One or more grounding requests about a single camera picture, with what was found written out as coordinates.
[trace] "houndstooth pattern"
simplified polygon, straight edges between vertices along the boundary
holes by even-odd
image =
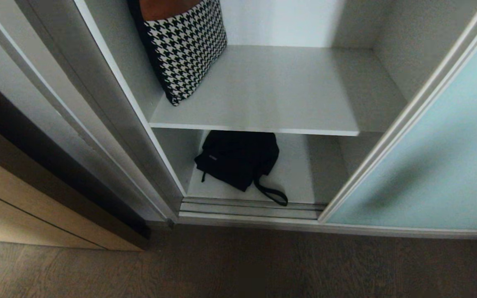
[[[220,2],[202,0],[187,12],[147,21],[145,26],[167,84],[167,98],[177,106],[195,92],[227,45]]]

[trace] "wooden cabinet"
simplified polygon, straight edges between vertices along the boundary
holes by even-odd
[[[0,135],[0,241],[140,251],[146,239]]]

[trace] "white wall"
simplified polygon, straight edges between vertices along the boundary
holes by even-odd
[[[477,53],[329,222],[477,229]]]
[[[411,101],[477,10],[477,0],[396,0],[374,50]]]
[[[371,48],[392,0],[220,0],[230,45]]]
[[[337,137],[349,175],[358,169],[381,137],[381,132],[361,132],[357,137]]]

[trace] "bag strap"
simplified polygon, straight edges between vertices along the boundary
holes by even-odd
[[[286,195],[282,191],[278,191],[277,189],[272,189],[272,188],[267,188],[264,187],[260,184],[259,180],[261,179],[261,175],[255,175],[255,179],[253,179],[253,183],[255,186],[268,198],[272,199],[274,202],[281,206],[287,206],[288,205],[288,198],[286,198]],[[274,194],[276,196],[280,196],[282,200],[275,199],[269,194]]]

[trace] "houndstooth bag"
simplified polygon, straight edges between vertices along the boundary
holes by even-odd
[[[201,0],[189,11],[144,21],[138,0],[128,0],[152,68],[168,100],[177,106],[200,85],[227,45],[219,0]]]

